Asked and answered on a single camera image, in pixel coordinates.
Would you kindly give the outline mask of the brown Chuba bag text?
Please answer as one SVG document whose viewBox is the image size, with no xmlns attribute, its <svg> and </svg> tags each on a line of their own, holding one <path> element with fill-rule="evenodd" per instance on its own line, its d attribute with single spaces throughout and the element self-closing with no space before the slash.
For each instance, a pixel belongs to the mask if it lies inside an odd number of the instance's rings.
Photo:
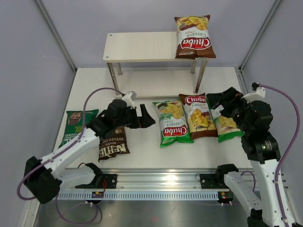
<svg viewBox="0 0 303 227">
<path fill-rule="evenodd" d="M 218 132 L 205 93 L 199 95 L 179 94 L 179 98 L 184 107 L 191 139 L 217 137 Z"/>
</svg>

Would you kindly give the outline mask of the brown Chuba cassava chips bag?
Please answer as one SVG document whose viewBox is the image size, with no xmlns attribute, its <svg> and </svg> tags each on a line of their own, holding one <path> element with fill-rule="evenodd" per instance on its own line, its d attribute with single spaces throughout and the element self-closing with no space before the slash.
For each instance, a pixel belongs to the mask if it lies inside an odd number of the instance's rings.
<svg viewBox="0 0 303 227">
<path fill-rule="evenodd" d="M 178 37 L 176 59 L 216 58 L 208 32 L 209 20 L 210 15 L 175 17 Z"/>
</svg>

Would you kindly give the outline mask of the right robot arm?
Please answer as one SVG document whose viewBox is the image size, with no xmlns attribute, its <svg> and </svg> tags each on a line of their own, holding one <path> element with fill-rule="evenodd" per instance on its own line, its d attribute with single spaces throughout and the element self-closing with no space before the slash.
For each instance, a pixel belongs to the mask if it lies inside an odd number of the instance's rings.
<svg viewBox="0 0 303 227">
<path fill-rule="evenodd" d="M 231 189 L 246 212 L 248 226 L 298 227 L 281 177 L 281 165 L 288 152 L 281 155 L 278 142 L 269 131 L 273 115 L 270 105 L 263 100 L 266 88 L 253 83 L 253 92 L 246 95 L 233 87 L 206 95 L 210 108 L 222 106 L 221 115 L 232 118 L 242 131 L 241 145 L 253 168 L 260 197 L 242 180 L 233 164 L 217 167 L 215 183 Z"/>
</svg>

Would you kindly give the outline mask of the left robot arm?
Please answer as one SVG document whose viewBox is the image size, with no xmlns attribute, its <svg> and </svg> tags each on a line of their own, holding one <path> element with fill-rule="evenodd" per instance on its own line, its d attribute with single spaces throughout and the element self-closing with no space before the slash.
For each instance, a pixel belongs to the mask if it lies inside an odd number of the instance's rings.
<svg viewBox="0 0 303 227">
<path fill-rule="evenodd" d="M 144 104 L 141 116 L 136 108 L 122 99 L 113 100 L 96 118 L 83 127 L 83 132 L 55 152 L 43 158 L 31 157 L 26 161 L 24 184 L 41 204 L 56 197 L 63 185 L 61 173 L 86 151 L 109 139 L 117 128 L 145 129 L 155 124 Z"/>
</svg>

